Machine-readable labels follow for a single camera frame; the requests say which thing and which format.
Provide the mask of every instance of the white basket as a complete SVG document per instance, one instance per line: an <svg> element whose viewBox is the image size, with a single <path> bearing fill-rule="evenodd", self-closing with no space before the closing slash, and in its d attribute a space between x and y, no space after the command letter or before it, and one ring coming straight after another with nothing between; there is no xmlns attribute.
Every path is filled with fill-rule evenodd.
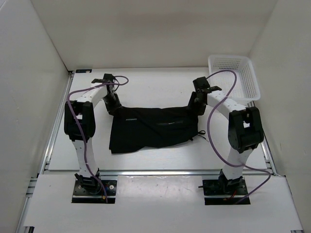
<svg viewBox="0 0 311 233"><path fill-rule="evenodd" d="M208 57L209 74L222 69L230 69L238 76L237 83L230 94L230 98L246 105L253 100L260 99L260 91L251 60L243 56L211 55ZM215 74L208 79L211 86L219 86L226 94L232 87L234 76L231 72Z"/></svg>

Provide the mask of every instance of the fabric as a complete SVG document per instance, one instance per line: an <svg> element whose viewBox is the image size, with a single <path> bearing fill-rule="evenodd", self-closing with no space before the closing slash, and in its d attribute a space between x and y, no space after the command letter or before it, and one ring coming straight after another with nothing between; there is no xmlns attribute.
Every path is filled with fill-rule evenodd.
<svg viewBox="0 0 311 233"><path fill-rule="evenodd" d="M168 147L192 140L197 134L198 116L186 107L122 107L113 118L109 149L114 154Z"/></svg>

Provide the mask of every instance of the white table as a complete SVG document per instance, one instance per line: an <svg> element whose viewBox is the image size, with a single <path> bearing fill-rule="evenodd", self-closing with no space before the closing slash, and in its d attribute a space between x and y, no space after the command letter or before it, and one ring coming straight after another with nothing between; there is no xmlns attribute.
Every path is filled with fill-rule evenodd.
<svg viewBox="0 0 311 233"><path fill-rule="evenodd" d="M91 73L76 73L71 91L90 86L93 79L101 79L104 73L123 75L130 79L120 86L117 94L126 107L177 107L186 106L194 91L192 81L208 76L208 68L131 68L93 69ZM81 94L72 95L71 100ZM207 106L204 116L199 117L199 130L207 129L207 117L211 107ZM95 108L96 132L93 137L94 156L100 170L200 170L223 167L210 144L200 137L180 145L161 149L142 149L134 153L112 155L109 150L110 131L113 117L107 113L101 101ZM227 139L228 121L217 111L211 121L213 141L219 152L227 158L230 144ZM266 168L261 146L250 155L247 164ZM49 170L79 170L76 152L69 137L64 133L61 121L52 151Z"/></svg>
<svg viewBox="0 0 311 233"><path fill-rule="evenodd" d="M266 176L245 176L252 190ZM118 177L115 204L71 203L75 177L40 175L25 226L34 233L290 233L301 230L286 178L272 177L250 205L205 206L199 176Z"/></svg>

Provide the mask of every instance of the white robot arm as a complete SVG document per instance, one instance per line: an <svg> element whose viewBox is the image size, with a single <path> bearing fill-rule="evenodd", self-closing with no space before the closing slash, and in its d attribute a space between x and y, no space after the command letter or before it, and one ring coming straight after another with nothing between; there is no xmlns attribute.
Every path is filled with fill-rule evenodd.
<svg viewBox="0 0 311 233"><path fill-rule="evenodd" d="M78 157L79 173L75 174L81 187L86 190L98 190L98 182L94 179L94 174L100 179L99 169L96 166L93 153L92 137L95 134L95 116L94 108L99 101L104 100L109 114L114 115L116 109L121 108L118 95L114 92L113 83L115 77L112 74L105 74L103 79L94 79L92 87L98 86L101 83L111 83L101 87L97 87L85 92L77 100L70 101L71 106L78 118L78 121L83 129L86 138L86 148L82 135L78 129L77 123L69 109L68 103L65 105L65 133L69 135Z"/></svg>
<svg viewBox="0 0 311 233"><path fill-rule="evenodd" d="M206 77L194 80L193 84L195 92L191 95L188 108L194 114L203 115L206 105L215 107L225 98L219 87L209 85ZM225 99L217 110L229 121L228 140L231 149L218 180L223 192L230 193L242 183L244 165L249 155L263 141L264 135L258 108Z"/></svg>

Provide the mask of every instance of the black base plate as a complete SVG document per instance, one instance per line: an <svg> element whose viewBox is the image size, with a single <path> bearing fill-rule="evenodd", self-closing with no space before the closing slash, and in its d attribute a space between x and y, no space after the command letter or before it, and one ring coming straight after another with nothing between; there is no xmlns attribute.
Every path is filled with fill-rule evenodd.
<svg viewBox="0 0 311 233"><path fill-rule="evenodd" d="M247 187L245 180L241 181L241 185L236 189L237 193L236 196L242 197L234 197L232 199L225 200L224 196L228 196L228 198L232 195L232 193L224 193L223 190L218 189L219 186L218 180L203 180L203 190L204 190L204 197L205 205L232 205L235 204L237 201L243 198L247 192ZM250 200L249 197L245 198L243 201L239 202L238 205L249 205Z"/></svg>
<svg viewBox="0 0 311 233"><path fill-rule="evenodd" d="M102 183L106 189L108 196L108 204L114 204L116 198L114 197L117 192L117 181L116 180L102 180ZM97 193L90 193L80 186L80 183L76 180L72 193L72 203L102 203L106 204L106 200L103 199L103 192L100 190Z"/></svg>

